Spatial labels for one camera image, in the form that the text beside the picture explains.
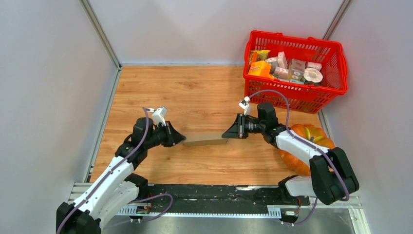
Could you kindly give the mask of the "brown cardboard paper box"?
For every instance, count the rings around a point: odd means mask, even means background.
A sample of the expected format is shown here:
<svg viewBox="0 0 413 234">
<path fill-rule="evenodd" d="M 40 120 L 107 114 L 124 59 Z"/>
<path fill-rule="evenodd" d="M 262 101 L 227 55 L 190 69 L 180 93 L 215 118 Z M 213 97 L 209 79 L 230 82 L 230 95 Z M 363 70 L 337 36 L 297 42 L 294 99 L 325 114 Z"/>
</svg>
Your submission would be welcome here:
<svg viewBox="0 0 413 234">
<path fill-rule="evenodd" d="M 208 146 L 227 144 L 228 139 L 222 138 L 221 132 L 199 132 L 186 135 L 185 146 Z"/>
</svg>

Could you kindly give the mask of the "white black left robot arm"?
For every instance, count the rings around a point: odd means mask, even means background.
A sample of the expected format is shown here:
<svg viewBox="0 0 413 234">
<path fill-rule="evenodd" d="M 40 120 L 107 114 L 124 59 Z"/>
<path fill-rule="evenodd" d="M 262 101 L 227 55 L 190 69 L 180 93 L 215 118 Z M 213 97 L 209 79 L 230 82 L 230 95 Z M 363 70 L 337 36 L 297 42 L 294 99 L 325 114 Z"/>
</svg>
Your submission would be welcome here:
<svg viewBox="0 0 413 234">
<path fill-rule="evenodd" d="M 156 147 L 173 147 L 186 140 L 169 121 L 155 125 L 139 118 L 101 176 L 72 204 L 63 202 L 56 211 L 56 233 L 100 234 L 128 203 L 149 201 L 148 181 L 134 174 L 137 166 Z"/>
</svg>

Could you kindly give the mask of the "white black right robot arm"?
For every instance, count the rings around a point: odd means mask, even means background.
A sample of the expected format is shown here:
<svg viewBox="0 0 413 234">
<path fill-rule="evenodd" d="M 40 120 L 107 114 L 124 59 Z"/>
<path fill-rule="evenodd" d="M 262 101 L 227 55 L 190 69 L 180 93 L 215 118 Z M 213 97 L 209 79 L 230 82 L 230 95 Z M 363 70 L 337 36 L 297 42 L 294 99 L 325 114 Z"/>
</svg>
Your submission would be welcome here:
<svg viewBox="0 0 413 234">
<path fill-rule="evenodd" d="M 279 123 L 270 103 L 260 103 L 257 110 L 257 117 L 238 113 L 222 138 L 246 139 L 249 134 L 261 134 L 265 142 L 309 166 L 309 176 L 293 175 L 279 182 L 280 202 L 290 204 L 298 196 L 308 196 L 330 205 L 349 200 L 349 195 L 359 190 L 358 179 L 343 149 L 320 146 L 299 136 Z"/>
</svg>

